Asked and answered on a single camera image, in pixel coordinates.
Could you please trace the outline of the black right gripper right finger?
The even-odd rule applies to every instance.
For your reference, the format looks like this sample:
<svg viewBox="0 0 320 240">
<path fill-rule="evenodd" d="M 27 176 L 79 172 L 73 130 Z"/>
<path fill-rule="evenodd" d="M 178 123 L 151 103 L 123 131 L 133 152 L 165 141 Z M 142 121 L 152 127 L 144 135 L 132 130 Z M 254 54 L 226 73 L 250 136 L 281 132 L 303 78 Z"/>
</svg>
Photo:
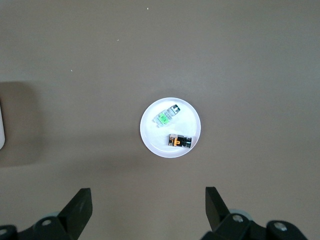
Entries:
<svg viewBox="0 0 320 240">
<path fill-rule="evenodd" d="M 232 213 L 215 187 L 205 188 L 205 212 L 211 227 L 205 240 L 265 240 L 266 229 L 242 213 Z"/>
</svg>

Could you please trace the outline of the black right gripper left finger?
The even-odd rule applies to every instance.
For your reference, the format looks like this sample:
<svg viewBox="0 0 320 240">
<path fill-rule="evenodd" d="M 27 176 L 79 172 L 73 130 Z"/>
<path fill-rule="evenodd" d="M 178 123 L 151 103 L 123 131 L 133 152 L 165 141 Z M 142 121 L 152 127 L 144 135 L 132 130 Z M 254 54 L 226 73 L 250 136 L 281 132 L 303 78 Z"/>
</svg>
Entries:
<svg viewBox="0 0 320 240">
<path fill-rule="evenodd" d="M 77 240 L 93 213 L 90 188 L 80 189 L 56 216 L 47 216 L 33 227 L 35 240 Z"/>
</svg>

